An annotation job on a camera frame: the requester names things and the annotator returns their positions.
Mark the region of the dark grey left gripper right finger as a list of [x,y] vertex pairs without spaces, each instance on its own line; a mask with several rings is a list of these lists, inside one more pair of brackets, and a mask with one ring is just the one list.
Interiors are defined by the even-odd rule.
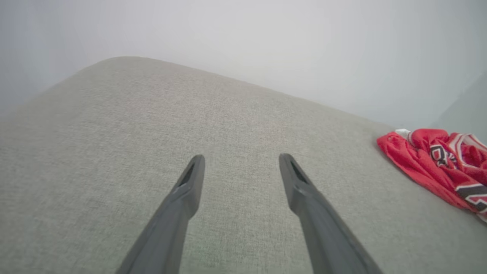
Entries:
[[314,274],[383,274],[297,161],[283,153],[279,167],[289,208],[301,223]]

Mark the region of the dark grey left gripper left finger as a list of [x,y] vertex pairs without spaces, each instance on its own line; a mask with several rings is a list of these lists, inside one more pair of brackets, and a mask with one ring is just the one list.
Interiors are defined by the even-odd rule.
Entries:
[[191,158],[115,274],[179,274],[188,223],[196,214],[205,158]]

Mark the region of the red jersey shirt white sleeves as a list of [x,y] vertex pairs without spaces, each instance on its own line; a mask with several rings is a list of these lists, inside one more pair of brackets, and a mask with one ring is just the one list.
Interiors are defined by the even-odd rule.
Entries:
[[487,145],[475,135],[397,129],[376,144],[414,182],[487,223]]

